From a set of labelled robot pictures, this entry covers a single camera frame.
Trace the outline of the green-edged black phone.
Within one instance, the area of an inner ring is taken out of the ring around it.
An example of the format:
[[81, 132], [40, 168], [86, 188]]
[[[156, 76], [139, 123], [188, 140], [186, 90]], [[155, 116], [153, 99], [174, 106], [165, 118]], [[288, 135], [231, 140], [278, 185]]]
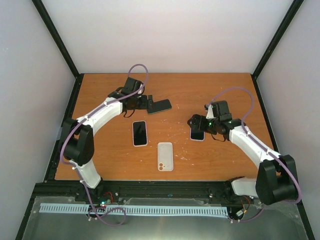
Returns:
[[151, 103], [147, 107], [147, 113], [149, 115], [151, 115], [151, 114], [163, 112], [166, 110], [170, 110], [171, 108], [172, 108], [172, 105], [171, 105], [170, 100], [164, 99], [164, 100], [160, 100], [160, 101], [156, 101], [156, 102]]

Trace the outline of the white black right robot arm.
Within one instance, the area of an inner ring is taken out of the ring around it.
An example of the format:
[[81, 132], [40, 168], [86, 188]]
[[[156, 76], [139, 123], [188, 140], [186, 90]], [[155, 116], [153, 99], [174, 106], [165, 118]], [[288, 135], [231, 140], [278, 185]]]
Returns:
[[265, 205], [301, 200], [296, 163], [289, 154], [282, 155], [258, 139], [239, 118], [233, 118], [225, 100], [206, 105], [206, 115], [194, 114], [187, 124], [192, 130], [222, 135], [242, 150], [254, 163], [256, 178], [237, 177], [230, 180], [233, 195], [258, 198]]

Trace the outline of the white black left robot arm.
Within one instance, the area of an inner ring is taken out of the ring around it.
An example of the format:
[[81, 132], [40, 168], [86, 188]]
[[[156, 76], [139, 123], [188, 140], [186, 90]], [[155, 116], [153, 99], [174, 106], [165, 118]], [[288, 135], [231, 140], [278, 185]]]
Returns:
[[59, 140], [59, 160], [77, 171], [81, 183], [87, 188], [86, 195], [92, 201], [103, 198], [102, 177], [98, 174], [93, 155], [95, 134], [114, 117], [127, 110], [146, 110], [148, 98], [143, 95], [146, 82], [128, 77], [123, 87], [108, 94], [107, 98], [89, 113], [77, 119], [63, 122]]

